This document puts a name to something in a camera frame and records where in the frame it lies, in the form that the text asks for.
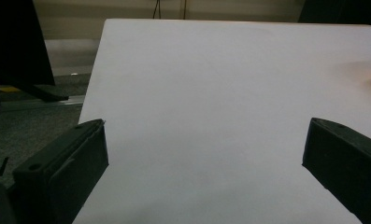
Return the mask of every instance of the yellow object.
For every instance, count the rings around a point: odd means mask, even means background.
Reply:
[[[3,92],[14,92],[14,91],[20,91],[20,90],[17,89],[17,88],[14,88],[14,87],[0,87],[0,91],[3,91]]]

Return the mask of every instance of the white table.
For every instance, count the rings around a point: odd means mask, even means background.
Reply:
[[[371,27],[108,20],[79,122],[110,165],[75,223],[360,223],[301,165],[312,117],[371,137]]]

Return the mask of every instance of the floor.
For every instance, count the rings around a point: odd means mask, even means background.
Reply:
[[[12,186],[11,173],[17,166],[78,124],[98,44],[98,40],[46,41],[56,86],[38,88],[71,96],[70,100],[78,99],[76,104],[47,104],[0,86],[0,183],[5,187]]]

